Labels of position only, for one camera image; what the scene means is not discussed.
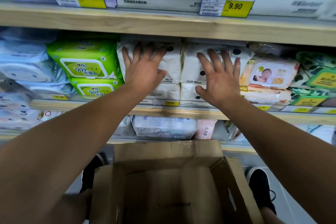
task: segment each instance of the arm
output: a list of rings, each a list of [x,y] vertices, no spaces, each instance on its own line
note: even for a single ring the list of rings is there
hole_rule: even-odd
[[[318,223],[336,220],[336,148],[240,97],[240,63],[209,50],[214,68],[198,53],[207,76],[197,93],[244,134],[284,188]]]
[[[44,122],[0,148],[0,223],[37,223],[57,204],[83,168],[109,140],[121,120],[165,76],[157,72],[166,53],[150,60],[153,45],[131,63],[126,48],[125,85]]]

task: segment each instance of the forearm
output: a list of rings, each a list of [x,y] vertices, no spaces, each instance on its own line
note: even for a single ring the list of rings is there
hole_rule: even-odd
[[[336,217],[335,147],[259,110],[243,98],[236,98],[220,109],[316,221],[322,223]]]
[[[0,148],[0,198],[8,198],[7,206],[13,204],[6,208],[15,210],[18,198],[10,201],[10,194],[15,194],[27,205],[26,214],[48,212],[143,98],[124,85],[28,130]]]

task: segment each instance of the black sneaker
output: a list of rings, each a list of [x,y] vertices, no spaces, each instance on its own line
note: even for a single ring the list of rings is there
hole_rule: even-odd
[[[267,173],[261,167],[254,167],[248,171],[246,179],[253,192],[258,208],[268,207],[276,215],[275,207],[272,203],[276,195],[273,190],[270,190]]]
[[[105,153],[101,152],[95,155],[82,172],[82,188],[80,193],[86,191],[87,189],[92,189],[95,169],[105,165],[108,165]]]

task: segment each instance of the person's left arm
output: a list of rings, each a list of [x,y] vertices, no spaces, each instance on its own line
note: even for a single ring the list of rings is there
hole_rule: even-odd
[[[37,223],[106,144],[122,119],[165,76],[166,53],[137,44],[131,62],[123,49],[125,84],[112,93],[46,121],[0,148],[0,223]]]

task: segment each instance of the finger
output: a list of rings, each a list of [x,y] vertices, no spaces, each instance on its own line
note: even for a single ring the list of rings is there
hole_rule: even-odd
[[[128,68],[130,67],[130,65],[132,64],[129,56],[128,56],[128,50],[125,46],[123,46],[123,48],[121,49],[121,52],[123,53],[123,59],[124,59],[124,63],[125,63],[125,68],[126,70],[128,70]]]
[[[233,65],[232,65],[232,61],[231,58],[229,56],[229,53],[222,50],[221,53],[222,57],[223,57],[223,63],[224,63],[224,70],[225,72],[227,72],[229,75],[233,76]]]
[[[133,63],[136,63],[140,60],[141,53],[142,53],[142,43],[138,42],[133,50]]]
[[[142,58],[141,59],[144,59],[144,60],[150,60],[150,57],[151,57],[151,55],[152,55],[152,53],[153,53],[153,51],[154,51],[154,43],[153,42],[150,42],[147,46],[146,46],[146,48],[144,49],[144,53],[143,53],[143,55],[142,55]]]
[[[213,73],[215,70],[213,69],[210,61],[204,56],[203,53],[198,52],[197,57],[200,60],[200,63],[202,64],[202,67],[204,69],[205,75]]]
[[[196,93],[199,94],[199,96],[204,99],[204,96],[206,95],[207,91],[199,85],[195,87],[195,90]]]
[[[239,82],[240,75],[240,58],[236,58],[235,63],[233,65],[233,77],[237,82]]]
[[[166,76],[166,74],[167,74],[167,71],[166,70],[160,70],[159,72],[158,72],[158,76],[157,76],[157,79],[156,79],[156,86],[158,86],[160,83],[161,83],[161,81],[163,80],[163,78]]]
[[[213,67],[215,68],[216,72],[224,71],[223,63],[220,60],[220,57],[213,49],[208,49],[208,55],[212,60]]]
[[[155,53],[155,55],[153,56],[152,60],[159,65],[163,56],[166,54],[167,52],[167,47],[162,46],[160,49],[158,49],[158,51]]]

